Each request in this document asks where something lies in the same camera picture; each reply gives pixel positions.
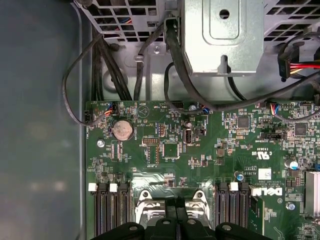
metal case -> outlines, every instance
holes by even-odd
[[[182,1],[182,48],[192,72],[255,73],[264,46],[263,4],[262,0]]]

cable connector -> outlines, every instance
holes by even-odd
[[[286,79],[291,76],[291,63],[298,63],[300,60],[300,47],[303,46],[303,42],[294,43],[292,47],[289,47],[286,52],[279,53],[278,55],[278,65],[279,65],[279,75],[282,77],[282,81],[285,82]]]
[[[284,79],[290,78],[290,64],[291,64],[291,58],[290,54],[287,52],[281,54],[278,56],[278,65],[279,65],[279,75],[280,77]]]
[[[135,56],[134,56],[134,61],[135,61],[136,63],[142,63],[143,66],[144,66],[144,65],[145,65],[145,56],[144,56],[144,55],[141,55],[141,54],[135,55]]]

chip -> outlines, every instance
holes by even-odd
[[[223,157],[225,155],[225,150],[223,148],[218,148],[216,150],[216,154],[218,155],[218,157]]]
[[[299,170],[292,170],[292,169],[289,169],[289,175],[293,178],[297,178],[299,177]]]
[[[292,187],[291,180],[286,180],[285,181],[285,186],[288,187],[288,188],[291,188]]]
[[[307,136],[307,124],[300,122],[294,125],[295,136]]]
[[[179,144],[165,143],[162,150],[162,158],[164,159],[178,159],[179,156]]]
[[[219,165],[224,165],[225,164],[225,159],[224,158],[217,158],[216,160],[216,164],[219,164]]]
[[[248,116],[238,117],[238,129],[248,129],[250,127],[250,120]]]

white label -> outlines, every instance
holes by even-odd
[[[271,168],[259,168],[258,169],[259,180],[271,180]]]
[[[252,189],[252,196],[282,196],[282,187],[277,188],[266,188],[266,187],[257,187]]]

red wire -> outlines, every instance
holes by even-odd
[[[312,65],[312,64],[296,64],[296,65],[290,65],[291,69],[320,69],[320,65]]]

